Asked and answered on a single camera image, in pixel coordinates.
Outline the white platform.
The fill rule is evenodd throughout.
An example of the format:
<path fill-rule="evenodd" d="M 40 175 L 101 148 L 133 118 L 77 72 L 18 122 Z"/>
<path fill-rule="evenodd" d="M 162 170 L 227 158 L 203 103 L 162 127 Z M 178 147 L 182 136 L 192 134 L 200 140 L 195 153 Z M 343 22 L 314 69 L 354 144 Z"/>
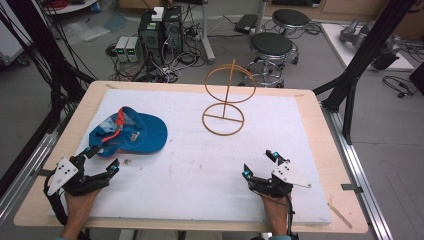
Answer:
<path fill-rule="evenodd" d="M 338 59 L 344 67 L 347 67 L 356 54 L 357 48 L 349 42 L 343 43 L 339 40 L 339 35 L 344 25 L 322 23 L 321 26 Z M 396 56 L 398 59 L 386 68 L 386 71 L 408 72 L 414 70 L 414 67 L 400 53 L 397 53 Z"/>

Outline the grey bench power supply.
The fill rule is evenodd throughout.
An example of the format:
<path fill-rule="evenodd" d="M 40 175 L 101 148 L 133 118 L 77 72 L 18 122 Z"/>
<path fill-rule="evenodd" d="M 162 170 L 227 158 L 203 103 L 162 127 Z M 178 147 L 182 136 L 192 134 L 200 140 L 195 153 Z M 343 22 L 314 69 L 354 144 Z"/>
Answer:
<path fill-rule="evenodd" d="M 138 37 L 130 37 L 126 45 L 129 62 L 138 62 L 141 58 L 141 45 Z"/>
<path fill-rule="evenodd" d="M 115 51 L 117 53 L 118 59 L 121 62 L 128 62 L 128 56 L 126 53 L 126 46 L 128 41 L 129 41 L 128 36 L 121 36 L 118 42 L 116 43 Z"/>

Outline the thin wooden stick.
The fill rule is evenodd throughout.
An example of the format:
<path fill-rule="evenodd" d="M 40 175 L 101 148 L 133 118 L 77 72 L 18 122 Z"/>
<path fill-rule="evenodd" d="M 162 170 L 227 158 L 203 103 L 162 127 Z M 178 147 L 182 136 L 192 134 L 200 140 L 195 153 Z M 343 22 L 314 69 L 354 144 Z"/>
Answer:
<path fill-rule="evenodd" d="M 349 228 L 352 229 L 353 225 L 347 220 L 347 218 L 330 202 L 327 202 L 328 207 L 334 212 L 334 214 Z"/>

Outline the person's left hand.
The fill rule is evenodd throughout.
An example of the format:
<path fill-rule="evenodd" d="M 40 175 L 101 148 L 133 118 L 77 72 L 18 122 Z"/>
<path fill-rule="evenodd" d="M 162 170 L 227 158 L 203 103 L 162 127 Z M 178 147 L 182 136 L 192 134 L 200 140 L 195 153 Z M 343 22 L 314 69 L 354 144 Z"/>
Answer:
<path fill-rule="evenodd" d="M 62 236 L 75 239 L 91 213 L 94 201 L 99 194 L 99 190 L 81 196 L 65 194 L 68 210 L 68 220 L 64 227 Z"/>

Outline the flat black box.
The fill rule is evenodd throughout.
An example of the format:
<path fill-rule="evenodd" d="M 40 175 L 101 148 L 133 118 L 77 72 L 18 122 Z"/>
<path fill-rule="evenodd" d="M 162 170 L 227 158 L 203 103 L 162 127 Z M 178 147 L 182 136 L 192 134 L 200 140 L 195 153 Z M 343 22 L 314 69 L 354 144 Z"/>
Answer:
<path fill-rule="evenodd" d="M 248 34 L 256 26 L 257 15 L 246 14 L 236 23 L 234 30 L 238 33 Z"/>

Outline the black round stool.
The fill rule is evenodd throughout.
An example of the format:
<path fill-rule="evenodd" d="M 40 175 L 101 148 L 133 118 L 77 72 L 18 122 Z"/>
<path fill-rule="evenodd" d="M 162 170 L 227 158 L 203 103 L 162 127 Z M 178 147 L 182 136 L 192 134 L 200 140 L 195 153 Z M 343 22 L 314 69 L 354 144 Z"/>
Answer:
<path fill-rule="evenodd" d="M 300 11 L 293 9 L 279 9 L 272 14 L 273 23 L 282 29 L 282 35 L 303 29 L 310 23 L 310 19 Z"/>
<path fill-rule="evenodd" d="M 256 57 L 246 69 L 255 77 L 256 83 L 283 88 L 283 69 L 287 58 L 295 54 L 294 43 L 284 35 L 261 32 L 251 38 L 250 49 Z"/>

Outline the white foam mat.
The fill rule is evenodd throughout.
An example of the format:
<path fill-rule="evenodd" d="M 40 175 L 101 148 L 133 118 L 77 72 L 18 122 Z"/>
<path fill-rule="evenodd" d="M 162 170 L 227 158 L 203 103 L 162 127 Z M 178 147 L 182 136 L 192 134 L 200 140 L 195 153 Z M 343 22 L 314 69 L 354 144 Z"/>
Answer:
<path fill-rule="evenodd" d="M 155 154 L 116 153 L 120 170 L 100 192 L 94 217 L 153 220 L 261 222 L 262 203 L 248 189 L 245 168 L 269 178 L 275 163 L 267 151 L 288 159 L 302 178 L 294 187 L 294 222 L 326 225 L 332 217 L 300 114 L 305 95 L 264 89 L 252 98 L 235 95 L 245 123 L 204 117 L 214 100 L 205 92 L 108 90 L 89 126 L 95 128 L 122 106 L 162 119 L 168 129 Z"/>

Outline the aluminium rail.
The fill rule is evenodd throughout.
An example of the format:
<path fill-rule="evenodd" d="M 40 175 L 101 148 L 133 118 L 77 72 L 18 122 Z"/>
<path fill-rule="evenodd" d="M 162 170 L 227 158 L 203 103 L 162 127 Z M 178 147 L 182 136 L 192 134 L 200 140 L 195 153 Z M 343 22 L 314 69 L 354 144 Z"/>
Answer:
<path fill-rule="evenodd" d="M 32 138 L 6 171 L 0 180 L 0 225 L 37 177 L 57 140 L 57 131 Z"/>
<path fill-rule="evenodd" d="M 333 135 L 333 139 L 339 148 L 342 161 L 351 179 L 351 184 L 361 186 L 363 189 L 363 192 L 356 194 L 356 196 L 365 213 L 366 223 L 373 230 L 377 240 L 394 240 L 356 150 L 342 134 L 342 117 L 339 113 L 330 112 L 324 107 L 321 110 Z"/>

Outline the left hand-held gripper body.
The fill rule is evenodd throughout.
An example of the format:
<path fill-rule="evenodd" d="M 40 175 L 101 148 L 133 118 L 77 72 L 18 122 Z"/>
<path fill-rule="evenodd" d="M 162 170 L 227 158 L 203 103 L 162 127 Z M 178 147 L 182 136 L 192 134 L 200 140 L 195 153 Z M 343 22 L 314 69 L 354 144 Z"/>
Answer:
<path fill-rule="evenodd" d="M 72 196 L 81 196 L 109 185 L 111 179 L 108 172 L 94 176 L 85 174 L 85 157 L 62 157 L 53 171 L 52 180 L 48 181 L 46 193 L 53 196 L 64 189 Z"/>

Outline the black tape strip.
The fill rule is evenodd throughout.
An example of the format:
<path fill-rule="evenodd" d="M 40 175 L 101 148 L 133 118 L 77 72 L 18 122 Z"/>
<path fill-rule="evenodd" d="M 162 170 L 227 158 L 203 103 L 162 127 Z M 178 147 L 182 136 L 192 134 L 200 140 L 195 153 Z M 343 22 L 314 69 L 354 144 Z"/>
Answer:
<path fill-rule="evenodd" d="M 355 184 L 342 184 L 341 187 L 344 191 L 353 191 L 355 194 L 361 194 L 363 192 L 362 187 Z"/>

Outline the wooden ring hat stand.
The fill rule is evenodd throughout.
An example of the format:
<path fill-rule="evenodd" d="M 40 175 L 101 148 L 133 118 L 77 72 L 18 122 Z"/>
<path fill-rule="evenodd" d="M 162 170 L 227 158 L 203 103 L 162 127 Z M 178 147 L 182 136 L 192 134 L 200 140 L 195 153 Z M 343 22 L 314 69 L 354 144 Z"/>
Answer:
<path fill-rule="evenodd" d="M 214 92 L 210 83 L 216 74 L 226 73 L 227 80 L 220 92 Z M 235 89 L 233 78 L 241 74 L 253 83 L 251 91 L 241 99 L 232 99 L 231 93 Z M 206 93 L 215 100 L 202 113 L 203 126 L 212 134 L 218 136 L 231 136 L 240 132 L 246 122 L 244 112 L 238 107 L 239 104 L 250 100 L 256 93 L 255 77 L 245 68 L 239 66 L 235 60 L 228 64 L 222 64 L 208 72 L 204 80 Z"/>

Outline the grey metal post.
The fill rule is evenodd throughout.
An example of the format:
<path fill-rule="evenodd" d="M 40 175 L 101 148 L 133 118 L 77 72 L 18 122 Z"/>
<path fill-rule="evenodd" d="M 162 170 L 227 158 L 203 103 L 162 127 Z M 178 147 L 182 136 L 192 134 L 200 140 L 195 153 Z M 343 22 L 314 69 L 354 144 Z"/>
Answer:
<path fill-rule="evenodd" d="M 261 32 L 263 19 L 264 19 L 266 7 L 267 7 L 267 2 L 268 0 L 259 0 L 259 6 L 257 11 L 257 21 L 256 21 L 255 30 L 254 30 L 255 34 L 258 34 Z"/>

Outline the blue cap with orange strap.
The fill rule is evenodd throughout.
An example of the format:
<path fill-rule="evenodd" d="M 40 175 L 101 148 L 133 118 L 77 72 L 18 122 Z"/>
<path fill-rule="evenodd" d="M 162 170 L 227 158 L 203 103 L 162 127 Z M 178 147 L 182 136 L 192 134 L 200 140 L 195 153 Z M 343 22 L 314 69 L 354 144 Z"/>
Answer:
<path fill-rule="evenodd" d="M 123 106 L 89 133 L 89 146 L 98 146 L 98 155 L 104 158 L 117 151 L 151 154 L 164 147 L 167 137 L 167 126 L 162 119 Z"/>

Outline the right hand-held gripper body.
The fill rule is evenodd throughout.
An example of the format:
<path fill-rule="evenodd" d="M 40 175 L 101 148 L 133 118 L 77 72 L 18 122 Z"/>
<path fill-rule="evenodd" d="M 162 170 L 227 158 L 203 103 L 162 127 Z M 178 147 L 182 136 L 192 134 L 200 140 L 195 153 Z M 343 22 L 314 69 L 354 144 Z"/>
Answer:
<path fill-rule="evenodd" d="M 282 198 L 288 195 L 294 185 L 304 188 L 312 187 L 309 178 L 302 175 L 300 170 L 289 160 L 278 163 L 268 179 L 257 177 L 252 171 L 249 171 L 249 189 L 272 198 Z"/>

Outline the black computer tower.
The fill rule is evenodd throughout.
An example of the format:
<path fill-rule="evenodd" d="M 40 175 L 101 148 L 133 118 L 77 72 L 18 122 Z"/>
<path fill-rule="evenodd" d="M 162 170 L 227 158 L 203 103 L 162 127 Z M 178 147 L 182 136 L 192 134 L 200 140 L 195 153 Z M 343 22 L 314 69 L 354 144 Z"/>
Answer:
<path fill-rule="evenodd" d="M 144 56 L 153 60 L 157 65 L 162 65 L 163 23 L 161 21 L 153 21 L 152 14 L 152 10 L 147 10 L 142 14 L 138 35 Z"/>
<path fill-rule="evenodd" d="M 175 6 L 166 9 L 163 24 L 168 50 L 176 54 L 182 53 L 183 40 L 181 7 Z"/>

